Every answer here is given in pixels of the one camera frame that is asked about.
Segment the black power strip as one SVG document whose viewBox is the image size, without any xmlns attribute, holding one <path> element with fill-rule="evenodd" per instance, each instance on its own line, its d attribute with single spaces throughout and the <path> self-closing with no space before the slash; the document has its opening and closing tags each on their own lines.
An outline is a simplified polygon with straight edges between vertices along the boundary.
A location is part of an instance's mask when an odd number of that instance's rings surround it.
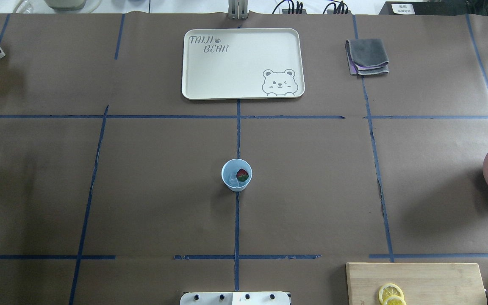
<svg viewBox="0 0 488 305">
<path fill-rule="evenodd" d="M 349 15 L 350 9 L 343 0 L 276 0 L 272 14 L 283 15 Z"/>
</svg>

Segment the light blue cup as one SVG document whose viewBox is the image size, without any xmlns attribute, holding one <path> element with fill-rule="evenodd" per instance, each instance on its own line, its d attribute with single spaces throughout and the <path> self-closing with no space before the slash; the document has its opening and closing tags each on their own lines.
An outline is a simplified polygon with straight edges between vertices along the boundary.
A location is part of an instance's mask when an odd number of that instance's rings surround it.
<svg viewBox="0 0 488 305">
<path fill-rule="evenodd" d="M 234 188 L 229 185 L 229 178 L 235 176 L 240 168 L 244 168 L 248 171 L 250 178 L 246 182 L 240 182 L 240 187 Z M 252 180 L 252 168 L 248 162 L 243 159 L 235 158 L 227 161 L 221 170 L 221 177 L 224 184 L 234 192 L 240 192 L 246 189 L 250 181 Z"/>
</svg>

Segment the clear ice cube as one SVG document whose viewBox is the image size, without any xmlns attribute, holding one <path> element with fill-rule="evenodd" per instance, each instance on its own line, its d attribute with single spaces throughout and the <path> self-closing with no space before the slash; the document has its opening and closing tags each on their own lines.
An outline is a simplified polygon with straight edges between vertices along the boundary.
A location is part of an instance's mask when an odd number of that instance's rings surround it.
<svg viewBox="0 0 488 305">
<path fill-rule="evenodd" d="M 234 188 L 240 187 L 240 182 L 236 176 L 232 176 L 229 178 L 229 185 Z"/>
</svg>

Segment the lemon slices row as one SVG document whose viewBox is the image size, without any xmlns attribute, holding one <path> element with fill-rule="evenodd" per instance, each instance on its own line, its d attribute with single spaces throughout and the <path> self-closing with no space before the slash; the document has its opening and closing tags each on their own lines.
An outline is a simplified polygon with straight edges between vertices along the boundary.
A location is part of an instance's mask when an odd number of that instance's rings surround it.
<svg viewBox="0 0 488 305">
<path fill-rule="evenodd" d="M 386 283 L 377 293 L 380 305 L 406 305 L 405 294 L 396 284 Z"/>
</svg>

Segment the bamboo cutting board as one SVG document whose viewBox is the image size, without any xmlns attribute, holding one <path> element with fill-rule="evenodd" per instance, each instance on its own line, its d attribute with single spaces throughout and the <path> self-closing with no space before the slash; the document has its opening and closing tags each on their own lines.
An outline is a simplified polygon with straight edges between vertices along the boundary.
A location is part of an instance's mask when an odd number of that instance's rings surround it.
<svg viewBox="0 0 488 305">
<path fill-rule="evenodd" d="M 398 285 L 409 305 L 486 305 L 475 263 L 357 263 L 345 265 L 351 305 L 379 305 L 378 292 Z"/>
</svg>

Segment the cream bear tray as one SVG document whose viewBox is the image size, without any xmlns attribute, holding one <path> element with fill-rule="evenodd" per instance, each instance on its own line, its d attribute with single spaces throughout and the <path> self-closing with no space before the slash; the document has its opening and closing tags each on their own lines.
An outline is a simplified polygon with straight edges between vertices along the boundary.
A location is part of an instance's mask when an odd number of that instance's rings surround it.
<svg viewBox="0 0 488 305">
<path fill-rule="evenodd" d="M 184 35 L 181 92 L 190 100 L 298 98 L 305 92 L 292 28 L 192 29 Z"/>
</svg>

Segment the grey folded cloth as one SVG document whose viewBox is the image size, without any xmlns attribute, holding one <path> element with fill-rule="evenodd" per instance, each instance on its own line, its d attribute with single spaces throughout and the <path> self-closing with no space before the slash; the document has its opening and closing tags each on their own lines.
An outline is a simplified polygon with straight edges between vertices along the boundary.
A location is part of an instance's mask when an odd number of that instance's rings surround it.
<svg viewBox="0 0 488 305">
<path fill-rule="evenodd" d="M 345 51 L 351 75 L 367 76 L 389 73 L 389 58 L 383 40 L 346 40 Z"/>
</svg>

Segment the aluminium frame post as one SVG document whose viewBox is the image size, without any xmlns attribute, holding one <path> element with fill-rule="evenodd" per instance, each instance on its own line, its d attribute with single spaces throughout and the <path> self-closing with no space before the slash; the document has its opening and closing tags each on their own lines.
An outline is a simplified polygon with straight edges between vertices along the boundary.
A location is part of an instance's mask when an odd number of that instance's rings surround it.
<svg viewBox="0 0 488 305">
<path fill-rule="evenodd" d="M 248 0 L 229 0 L 228 1 L 228 19 L 248 19 L 249 8 Z"/>
</svg>

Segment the red strawberry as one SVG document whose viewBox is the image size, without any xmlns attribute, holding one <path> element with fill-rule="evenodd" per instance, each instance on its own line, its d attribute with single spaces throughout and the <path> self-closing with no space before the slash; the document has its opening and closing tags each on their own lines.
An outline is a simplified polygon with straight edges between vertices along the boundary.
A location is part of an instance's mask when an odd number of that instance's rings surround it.
<svg viewBox="0 0 488 305">
<path fill-rule="evenodd" d="M 246 182 L 249 178 L 250 175 L 244 168 L 240 168 L 236 173 L 236 179 L 238 182 Z"/>
</svg>

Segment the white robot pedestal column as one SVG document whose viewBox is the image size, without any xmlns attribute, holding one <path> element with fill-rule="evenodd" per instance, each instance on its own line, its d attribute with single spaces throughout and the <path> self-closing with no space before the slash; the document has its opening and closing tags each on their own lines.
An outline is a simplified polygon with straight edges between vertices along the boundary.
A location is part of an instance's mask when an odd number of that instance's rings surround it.
<svg viewBox="0 0 488 305">
<path fill-rule="evenodd" d="M 234 291 L 184 293 L 180 305 L 291 305 L 284 291 Z"/>
</svg>

